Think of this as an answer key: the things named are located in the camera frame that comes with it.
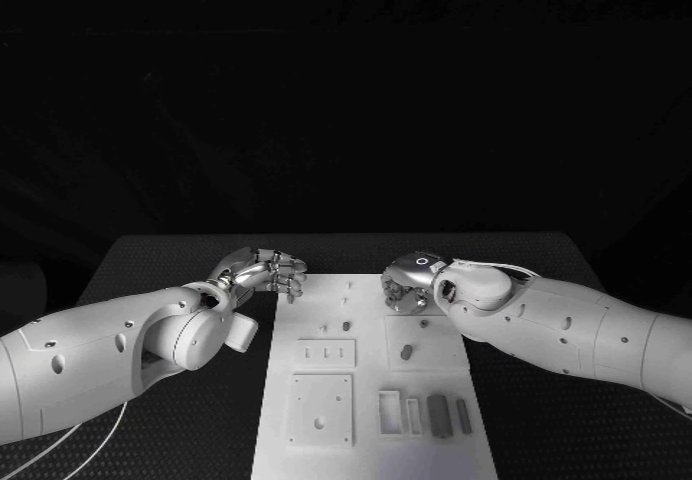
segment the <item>table surface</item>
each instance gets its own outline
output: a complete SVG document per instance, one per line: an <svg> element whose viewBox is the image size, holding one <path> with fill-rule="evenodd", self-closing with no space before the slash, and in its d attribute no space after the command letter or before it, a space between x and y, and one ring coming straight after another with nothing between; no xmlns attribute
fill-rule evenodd
<svg viewBox="0 0 692 480"><path fill-rule="evenodd" d="M206 279L222 257L245 246L297 255L312 273L380 273L397 256L428 250L521 265L602 290L559 233L125 236L79 305ZM75 478L249 478L275 294L256 294L239 311L259 322L248 353L223 348L199 371L162 380L129 402L118 431ZM692 423L645 393L555 375L487 344L465 341L465 347L500 480L692 478ZM118 413L119 407L86 422L15 479L62 479L90 455ZM1 446L0 475L59 436Z"/></svg>

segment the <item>table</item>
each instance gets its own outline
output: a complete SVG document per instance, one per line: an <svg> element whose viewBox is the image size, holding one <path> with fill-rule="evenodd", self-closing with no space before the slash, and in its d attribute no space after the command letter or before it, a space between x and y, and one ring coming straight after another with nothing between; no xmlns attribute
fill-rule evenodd
<svg viewBox="0 0 692 480"><path fill-rule="evenodd" d="M282 250L312 273L380 273L413 250L524 266L602 290L560 233L232 234L125 236L112 245L79 305L203 280L243 246ZM157 383L134 399L108 445L75 478L248 479L259 422L275 294L240 313L259 322L250 349L223 348L197 372ZM513 479L692 478L692 422L643 392L555 375L465 341L497 475ZM62 479L90 455L119 408L86 422L17 479ZM0 475L60 433L0 447Z"/></svg>

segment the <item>white robotic arm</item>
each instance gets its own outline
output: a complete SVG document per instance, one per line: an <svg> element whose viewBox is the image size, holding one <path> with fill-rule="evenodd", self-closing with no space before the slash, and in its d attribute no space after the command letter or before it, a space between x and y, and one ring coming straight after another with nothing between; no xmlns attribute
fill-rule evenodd
<svg viewBox="0 0 692 480"><path fill-rule="evenodd" d="M233 313L256 288L292 297L307 267L240 249L210 279L53 313L0 338L0 445L89 420L162 378L239 352L256 322Z"/></svg>
<svg viewBox="0 0 692 480"><path fill-rule="evenodd" d="M386 303L419 312L431 296L471 340L550 372L692 407L692 321L524 272L516 279L488 264L415 252L384 270Z"/></svg>

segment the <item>dark background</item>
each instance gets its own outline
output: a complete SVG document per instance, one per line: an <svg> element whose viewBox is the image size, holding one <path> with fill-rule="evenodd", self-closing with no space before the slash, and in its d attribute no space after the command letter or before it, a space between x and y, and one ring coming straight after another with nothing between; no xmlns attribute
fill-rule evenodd
<svg viewBox="0 0 692 480"><path fill-rule="evenodd" d="M0 254L47 311L124 234L557 230L692 315L680 5L5 4Z"/></svg>

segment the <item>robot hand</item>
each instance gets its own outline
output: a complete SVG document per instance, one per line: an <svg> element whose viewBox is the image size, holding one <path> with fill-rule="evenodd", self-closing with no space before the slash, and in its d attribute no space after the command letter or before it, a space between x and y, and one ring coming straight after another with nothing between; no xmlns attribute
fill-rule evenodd
<svg viewBox="0 0 692 480"><path fill-rule="evenodd" d="M76 307L0 338L0 445L89 420L226 344L256 322L233 312L255 290L299 297L305 263L273 250L227 255L209 280Z"/></svg>
<svg viewBox="0 0 692 480"><path fill-rule="evenodd" d="M523 273L508 276L500 268ZM560 375L638 388L692 406L692 321L650 312L510 265L415 252L382 274L386 304L415 314L429 297L461 334Z"/></svg>

